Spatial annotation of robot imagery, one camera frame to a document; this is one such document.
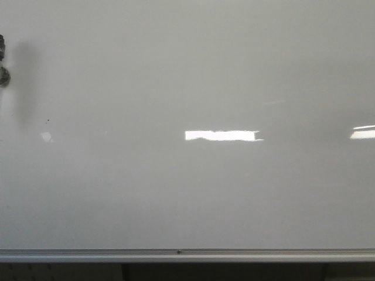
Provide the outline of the white black whiteboard marker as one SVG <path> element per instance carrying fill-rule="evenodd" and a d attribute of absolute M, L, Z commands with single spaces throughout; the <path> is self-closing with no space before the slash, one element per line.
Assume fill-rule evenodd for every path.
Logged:
<path fill-rule="evenodd" d="M 5 39 L 3 35 L 0 35 L 0 61 L 4 59 L 5 56 Z"/>

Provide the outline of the round black magnet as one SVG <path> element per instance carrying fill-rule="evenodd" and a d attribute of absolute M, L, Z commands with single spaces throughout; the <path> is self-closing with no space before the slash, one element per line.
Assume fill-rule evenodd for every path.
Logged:
<path fill-rule="evenodd" d="M 9 71 L 4 67 L 0 67 L 0 87 L 6 87 L 11 80 Z"/>

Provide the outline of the white whiteboard with aluminium frame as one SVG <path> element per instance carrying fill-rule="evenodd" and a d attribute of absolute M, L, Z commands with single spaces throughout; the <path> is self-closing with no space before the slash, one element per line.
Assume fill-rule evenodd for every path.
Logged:
<path fill-rule="evenodd" d="M 2 1 L 2 262 L 374 261 L 373 1 Z"/>

